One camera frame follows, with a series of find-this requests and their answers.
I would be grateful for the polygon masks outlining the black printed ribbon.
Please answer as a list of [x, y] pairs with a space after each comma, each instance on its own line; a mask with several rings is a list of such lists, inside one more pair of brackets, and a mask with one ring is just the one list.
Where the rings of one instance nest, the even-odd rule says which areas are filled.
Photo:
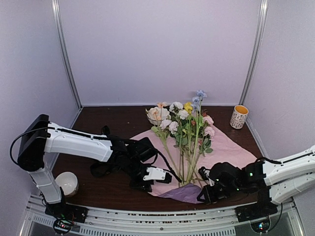
[[104, 177], [110, 173], [118, 172], [121, 167], [118, 164], [117, 156], [120, 154], [120, 152], [124, 151], [123, 142], [119, 141], [117, 136], [111, 135], [110, 129], [107, 125], [102, 127], [101, 133], [102, 135], [106, 135], [109, 138], [114, 139], [111, 141], [113, 144], [113, 156], [110, 157], [108, 162], [95, 161], [90, 166], [90, 172], [94, 177]]

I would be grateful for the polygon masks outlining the pink wrapping paper sheet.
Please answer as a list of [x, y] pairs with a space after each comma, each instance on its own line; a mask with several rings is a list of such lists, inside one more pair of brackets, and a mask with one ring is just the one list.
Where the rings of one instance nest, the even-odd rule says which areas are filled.
[[[199, 157], [196, 164], [197, 169], [200, 169], [203, 166], [210, 169], [216, 163], [223, 162], [228, 162], [241, 169], [256, 160], [256, 157], [252, 153], [233, 142], [218, 128], [213, 127], [213, 129], [215, 131], [214, 138], [211, 141], [211, 148], [213, 151], [210, 154], [205, 154], [204, 156]], [[152, 130], [142, 132], [132, 138], [134, 140], [140, 140], [145, 137], [148, 137], [154, 147], [161, 151], [171, 167], [173, 167], [173, 164], [179, 164], [180, 154], [179, 149], [174, 147], [174, 138], [167, 138], [169, 151], [166, 151], [160, 138]], [[152, 185], [152, 192], [150, 194], [156, 197], [171, 198], [176, 201], [198, 204], [200, 202], [197, 200], [197, 196], [201, 192], [201, 188], [206, 184], [208, 184], [207, 181], [200, 180], [196, 181], [194, 184], [190, 183], [179, 187], [178, 181], [173, 177], [172, 182], [169, 184], [155, 181], [154, 185]]]

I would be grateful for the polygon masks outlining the scalloped white bowl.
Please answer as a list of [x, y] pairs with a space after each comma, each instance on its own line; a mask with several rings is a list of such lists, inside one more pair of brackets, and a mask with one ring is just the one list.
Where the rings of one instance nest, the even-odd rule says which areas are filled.
[[152, 125], [160, 125], [163, 120], [170, 118], [170, 112], [166, 108], [155, 106], [146, 110], [146, 116]]

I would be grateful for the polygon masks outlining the peach flower stem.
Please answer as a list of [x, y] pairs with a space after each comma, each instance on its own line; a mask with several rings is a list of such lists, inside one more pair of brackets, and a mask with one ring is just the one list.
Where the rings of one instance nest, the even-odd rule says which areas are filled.
[[153, 125], [151, 127], [151, 130], [160, 139], [163, 150], [166, 152], [166, 154], [163, 154], [162, 151], [160, 151], [162, 159], [164, 160], [170, 173], [172, 173], [176, 180], [178, 180], [179, 183], [181, 183], [182, 180], [180, 178], [179, 170], [177, 168], [177, 165], [167, 143], [167, 139], [170, 136], [169, 126], [172, 123], [170, 111], [167, 109], [167, 103], [160, 102], [155, 107], [150, 108], [147, 111], [147, 118]]

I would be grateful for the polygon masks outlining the patterned mug orange inside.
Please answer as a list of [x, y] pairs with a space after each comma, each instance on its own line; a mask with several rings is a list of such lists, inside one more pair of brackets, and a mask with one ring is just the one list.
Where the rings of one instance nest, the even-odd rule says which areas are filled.
[[230, 126], [234, 129], [243, 128], [248, 114], [249, 110], [245, 106], [236, 105], [230, 119]]

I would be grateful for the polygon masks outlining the blue flower stem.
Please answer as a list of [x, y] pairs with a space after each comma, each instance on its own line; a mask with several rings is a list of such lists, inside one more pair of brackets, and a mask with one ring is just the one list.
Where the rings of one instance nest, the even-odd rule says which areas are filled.
[[187, 183], [192, 180], [193, 173], [196, 168], [197, 161], [200, 157], [198, 149], [198, 133], [202, 123], [201, 106], [207, 94], [203, 90], [197, 90], [196, 96], [192, 98], [192, 112], [187, 122], [187, 138], [188, 138], [188, 154], [187, 154]]

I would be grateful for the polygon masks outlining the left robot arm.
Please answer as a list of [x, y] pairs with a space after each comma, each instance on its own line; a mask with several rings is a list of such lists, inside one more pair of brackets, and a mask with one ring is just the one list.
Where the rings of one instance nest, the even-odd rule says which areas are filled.
[[96, 135], [75, 131], [49, 121], [41, 114], [19, 135], [20, 149], [14, 162], [27, 171], [52, 211], [59, 218], [67, 218], [71, 208], [63, 202], [62, 189], [57, 185], [43, 160], [45, 153], [65, 153], [88, 157], [99, 162], [110, 162], [124, 170], [130, 178], [142, 186], [154, 180], [164, 180], [166, 172], [161, 168], [143, 164], [133, 159], [129, 145], [138, 143], [108, 135]]

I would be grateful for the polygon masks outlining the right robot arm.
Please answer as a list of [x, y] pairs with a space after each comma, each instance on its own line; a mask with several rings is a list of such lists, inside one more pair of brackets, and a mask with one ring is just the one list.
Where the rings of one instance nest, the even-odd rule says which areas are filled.
[[209, 182], [197, 196], [198, 201], [212, 204], [237, 192], [257, 193], [252, 212], [262, 217], [271, 204], [279, 205], [315, 185], [315, 147], [278, 160], [262, 157], [243, 168], [219, 162], [198, 172]]

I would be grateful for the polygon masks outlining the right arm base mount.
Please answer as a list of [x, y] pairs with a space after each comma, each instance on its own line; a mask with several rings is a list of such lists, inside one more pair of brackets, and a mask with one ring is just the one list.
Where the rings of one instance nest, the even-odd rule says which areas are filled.
[[276, 214], [277, 212], [277, 205], [273, 203], [255, 203], [235, 208], [235, 213], [239, 222], [256, 220], [258, 218]]

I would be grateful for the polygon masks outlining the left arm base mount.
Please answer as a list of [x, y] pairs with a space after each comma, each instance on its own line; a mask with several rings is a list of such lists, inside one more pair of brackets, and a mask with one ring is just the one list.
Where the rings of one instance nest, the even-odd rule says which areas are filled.
[[82, 206], [75, 205], [50, 205], [48, 204], [45, 213], [56, 218], [66, 219], [68, 221], [85, 223], [88, 209]]

